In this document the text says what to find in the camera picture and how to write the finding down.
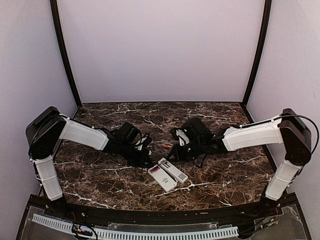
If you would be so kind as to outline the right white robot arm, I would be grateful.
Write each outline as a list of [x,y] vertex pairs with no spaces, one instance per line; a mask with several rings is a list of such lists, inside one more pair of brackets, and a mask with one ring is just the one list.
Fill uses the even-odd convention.
[[226,154],[249,147],[284,145],[286,153],[283,161],[265,189],[265,198],[255,205],[255,213],[266,217],[274,210],[274,201],[281,198],[288,185],[310,162],[318,146],[312,143],[311,130],[304,123],[306,119],[306,116],[296,114],[291,108],[285,108],[281,114],[267,120],[232,125],[211,132],[200,118],[195,117],[171,130],[177,143],[166,159],[184,162],[199,156]]

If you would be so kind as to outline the long white remote control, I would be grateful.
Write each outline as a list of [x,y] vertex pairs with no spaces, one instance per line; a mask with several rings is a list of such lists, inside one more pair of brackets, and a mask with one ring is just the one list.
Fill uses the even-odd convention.
[[165,158],[159,160],[158,165],[179,183],[183,184],[188,180],[188,176],[185,173],[183,173],[181,170],[179,170],[176,166],[174,166]]

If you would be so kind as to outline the small white remote control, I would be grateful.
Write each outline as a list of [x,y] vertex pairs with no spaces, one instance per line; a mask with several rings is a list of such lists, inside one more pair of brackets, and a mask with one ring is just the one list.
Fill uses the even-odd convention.
[[161,167],[160,167],[160,170],[158,170],[154,174],[151,174],[149,172],[149,169],[147,170],[147,172],[161,186],[161,188],[166,193],[170,192],[171,190],[173,190],[177,186],[177,182]]

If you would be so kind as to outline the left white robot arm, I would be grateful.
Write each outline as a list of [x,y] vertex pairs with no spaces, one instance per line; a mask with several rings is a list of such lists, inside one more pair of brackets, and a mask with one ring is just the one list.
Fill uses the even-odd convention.
[[55,167],[61,147],[121,157],[131,167],[147,168],[153,163],[148,149],[152,141],[149,133],[142,134],[129,122],[114,129],[91,126],[62,114],[54,106],[45,109],[26,127],[25,136],[37,180],[52,201],[51,210],[60,218],[71,213],[70,206],[62,200],[64,193]]

